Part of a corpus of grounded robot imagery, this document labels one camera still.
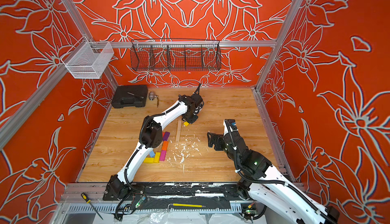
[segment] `black plastic case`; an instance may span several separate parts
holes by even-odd
[[[115,95],[111,101],[111,105],[114,108],[124,108],[125,106],[142,108],[146,104],[146,99],[146,85],[121,85],[118,86],[117,90],[115,90]]]

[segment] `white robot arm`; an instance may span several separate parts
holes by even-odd
[[[209,147],[223,150],[234,161],[242,178],[237,183],[242,197],[249,195],[291,223],[336,224],[339,212],[314,201],[285,178],[262,154],[248,149],[238,133],[236,121],[223,122],[224,134],[208,133]]]
[[[106,187],[106,193],[109,192],[117,199],[124,199],[133,190],[140,190],[131,182],[147,155],[153,148],[161,144],[164,128],[179,116],[182,116],[183,120],[190,124],[198,119],[197,114],[204,105],[199,90],[200,85],[191,96],[179,95],[175,104],[162,113],[145,117],[134,152],[123,168],[117,174],[111,176]]]
[[[156,116],[153,120],[161,125],[161,131],[173,120],[175,120],[178,116],[185,114],[187,112],[188,106],[183,101],[177,100],[174,105],[172,105],[167,110],[163,111],[163,115]],[[142,162],[147,157],[147,155],[153,150],[155,147],[148,147],[145,144],[141,144],[139,141],[137,143],[137,147],[135,148],[133,154],[130,156],[129,160],[123,166],[123,168],[117,173],[118,179],[122,182],[126,182],[124,177],[125,169],[127,168],[127,178],[129,182],[133,181],[134,175],[137,172],[138,168],[140,168]]]

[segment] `orange floral wallpaper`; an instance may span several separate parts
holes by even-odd
[[[73,0],[96,41],[276,39],[291,0]],[[109,67],[120,85],[253,86],[270,47],[222,49],[218,72],[136,72],[128,49]]]
[[[49,223],[114,94],[107,78],[58,83],[0,151],[0,223]]]
[[[304,0],[261,95],[294,177],[339,223],[390,223],[390,0]]]
[[[81,35],[61,0],[0,0],[0,127]],[[0,150],[0,223],[48,223],[113,95],[107,78],[59,82]]]

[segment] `screwdriver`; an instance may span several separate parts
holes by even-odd
[[[96,214],[98,214],[100,216],[100,218],[103,220],[103,217],[101,217],[101,215],[99,214],[99,212],[96,210],[96,208],[92,205],[91,203],[91,200],[87,197],[87,195],[85,193],[81,193],[81,197],[83,197],[83,199],[85,199],[85,201],[90,204],[92,206],[92,208],[94,209],[94,211],[96,212]]]

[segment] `black wire basket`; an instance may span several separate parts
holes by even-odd
[[[132,40],[131,68],[135,71],[218,71],[219,41],[169,39],[155,42]]]

